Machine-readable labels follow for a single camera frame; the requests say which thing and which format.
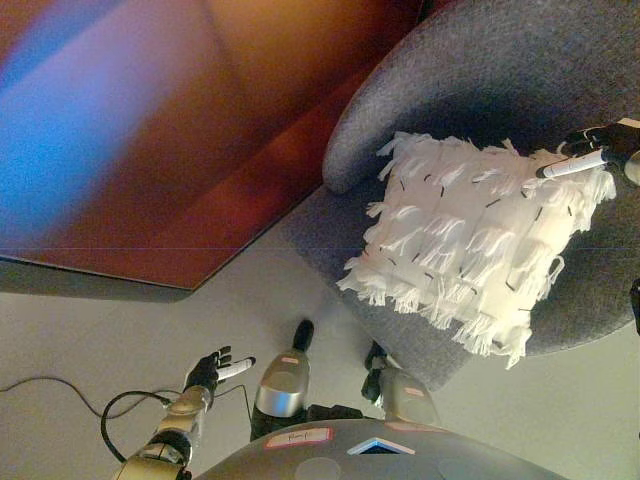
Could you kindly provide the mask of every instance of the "white marker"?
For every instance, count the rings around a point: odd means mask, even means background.
[[[245,370],[249,370],[255,364],[255,357],[247,357],[244,360],[232,363],[228,367],[219,368],[216,370],[218,372],[218,381],[224,380],[225,378],[234,377],[239,373],[244,372]]]
[[[541,167],[536,172],[536,176],[538,178],[559,177],[561,175],[588,170],[589,168],[604,165],[605,163],[607,162],[602,159],[602,150],[596,150],[583,157],[568,158],[567,160],[561,160],[546,167]]]

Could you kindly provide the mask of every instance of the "white pillow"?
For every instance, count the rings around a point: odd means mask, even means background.
[[[379,176],[391,173],[384,201],[367,212],[380,219],[338,286],[371,305],[390,297],[396,312],[417,312],[439,329],[458,320],[454,341],[508,355],[511,368],[525,355],[531,309],[564,267],[558,254],[616,191],[603,167],[538,179],[540,166],[564,157],[521,157],[504,146],[396,133],[378,152],[393,151]]]

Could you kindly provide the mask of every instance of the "gray chair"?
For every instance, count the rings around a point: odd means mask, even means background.
[[[640,113],[638,2],[460,1],[415,28],[378,66],[329,143],[325,185],[284,220],[290,240],[327,280],[345,275],[381,200],[375,151],[396,130],[455,135],[476,145],[511,138],[521,153],[554,148],[572,130]],[[573,238],[566,268],[532,315],[530,355],[581,345],[632,321],[640,276],[640,189],[618,173],[618,197]],[[418,315],[339,292],[365,329],[431,390],[470,357]]]

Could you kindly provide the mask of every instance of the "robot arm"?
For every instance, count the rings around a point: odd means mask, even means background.
[[[123,462],[113,480],[191,479],[186,468],[201,438],[204,415],[213,405],[216,387],[255,364],[253,357],[232,364],[230,352],[231,347],[224,347],[200,359],[149,442]]]
[[[552,178],[615,163],[640,186],[640,121],[623,118],[604,127],[571,133],[558,152],[569,158],[540,168],[539,177]]]

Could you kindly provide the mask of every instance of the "cable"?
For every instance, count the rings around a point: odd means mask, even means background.
[[[222,393],[220,393],[218,395],[214,395],[213,398],[223,397],[227,393],[231,393],[237,388],[242,388],[242,392],[244,393],[244,405],[245,405],[245,407],[247,407],[247,417],[249,417],[249,425],[251,425],[251,410],[249,409],[249,398],[247,397],[247,388],[244,386],[244,384],[236,385],[235,387],[230,388],[229,390],[227,390],[225,392],[222,392]]]
[[[113,397],[109,401],[109,403],[107,403],[107,406],[104,407],[104,412],[102,412],[102,415],[100,416],[100,434],[102,435],[102,440],[104,440],[104,444],[107,446],[109,451],[113,453],[113,456],[116,457],[120,463],[126,462],[127,459],[124,458],[124,456],[118,451],[116,446],[111,442],[111,439],[109,438],[109,433],[107,432],[107,419],[108,419],[109,410],[111,410],[111,407],[113,407],[113,405],[115,405],[115,403],[118,400],[131,395],[143,395],[145,398],[155,398],[156,400],[160,400],[164,406],[171,404],[171,400],[169,400],[166,397],[161,397],[160,395],[157,395],[152,392],[143,392],[141,390],[131,390],[129,392],[123,392],[120,395],[116,395],[115,397]]]
[[[38,381],[38,380],[50,380],[53,382],[58,382],[58,383],[62,383],[63,385],[66,385],[67,387],[71,388],[76,395],[78,395],[78,397],[80,397],[80,400],[82,400],[82,402],[86,405],[86,407],[89,409],[89,411],[95,415],[97,418],[102,418],[102,413],[98,412],[87,400],[87,397],[85,397],[85,395],[80,391],[80,389],[78,389],[78,387],[76,387],[73,383],[60,378],[60,377],[54,377],[54,376],[49,376],[49,375],[40,375],[40,376],[35,376],[35,377],[28,377],[28,378],[23,378],[22,380],[17,381],[16,383],[9,385],[6,388],[0,388],[0,393],[6,393],[9,392],[10,390],[13,390],[14,388],[25,384],[25,383],[29,383],[29,382],[33,382],[33,381]],[[150,393],[175,393],[176,395],[180,395],[180,392],[176,392],[175,390],[170,390],[170,389],[165,389],[165,388],[161,388],[161,389],[157,389],[157,390],[153,390]],[[131,410],[133,410],[134,408],[136,408],[138,405],[140,405],[142,402],[144,402],[147,398],[149,397],[143,397],[140,400],[132,403],[131,405],[129,405],[128,407],[126,407],[124,410],[121,410],[118,413],[114,413],[113,415],[109,415],[107,417],[107,420],[113,420],[115,418],[120,418],[123,415],[126,415],[127,413],[129,413]]]
[[[157,389],[157,390],[154,390],[152,392],[145,392],[145,391],[140,391],[140,390],[131,390],[131,391],[128,391],[128,392],[121,393],[121,394],[117,395],[116,397],[114,397],[113,399],[111,399],[109,401],[109,403],[107,403],[106,407],[104,408],[104,411],[102,413],[99,413],[89,403],[89,401],[87,400],[85,395],[80,391],[80,389],[78,387],[76,387],[73,383],[71,383],[71,382],[69,382],[69,381],[67,381],[67,380],[65,380],[63,378],[60,378],[60,377],[49,376],[49,375],[39,375],[39,376],[34,376],[34,377],[23,378],[21,380],[18,380],[15,383],[7,386],[7,387],[0,388],[0,393],[7,393],[7,392],[13,390],[16,387],[19,387],[20,385],[23,385],[23,384],[29,383],[29,382],[34,382],[34,381],[58,382],[58,383],[62,383],[63,385],[66,385],[67,387],[71,388],[76,393],[76,395],[78,395],[80,400],[82,400],[82,402],[89,409],[89,411],[93,415],[95,415],[96,417],[98,417],[100,419],[100,433],[102,435],[102,439],[103,439],[105,445],[107,446],[107,448],[109,449],[109,451],[121,463],[125,462],[126,459],[118,451],[118,449],[115,447],[115,445],[111,442],[111,439],[109,438],[109,434],[107,432],[107,420],[113,420],[115,418],[120,418],[123,415],[126,415],[131,410],[133,410],[138,405],[140,405],[142,402],[144,402],[147,398],[154,398],[156,400],[159,400],[165,406],[171,404],[171,400],[170,399],[168,399],[166,397],[162,397],[162,396],[158,395],[158,393],[174,393],[176,395],[180,395],[180,392],[177,392],[177,391],[171,390],[171,389],[164,389],[164,388],[163,389]],[[245,407],[246,407],[246,410],[247,410],[247,417],[249,419],[249,424],[251,424],[251,410],[249,408],[249,398],[248,398],[248,395],[247,395],[247,388],[246,388],[246,386],[244,384],[236,385],[235,387],[230,388],[229,390],[226,390],[226,391],[224,391],[222,393],[214,395],[214,398],[224,397],[228,393],[231,393],[234,390],[237,390],[238,388],[241,388],[242,392],[244,394],[244,404],[245,404]],[[132,396],[132,395],[141,395],[143,398],[141,398],[140,400],[137,400],[136,402],[132,403],[131,405],[126,407],[124,410],[121,410],[120,412],[115,413],[113,415],[109,415],[109,411],[111,410],[111,407],[113,407],[113,405],[116,402],[118,402],[122,398],[125,398],[125,397],[128,397],[128,396]]]

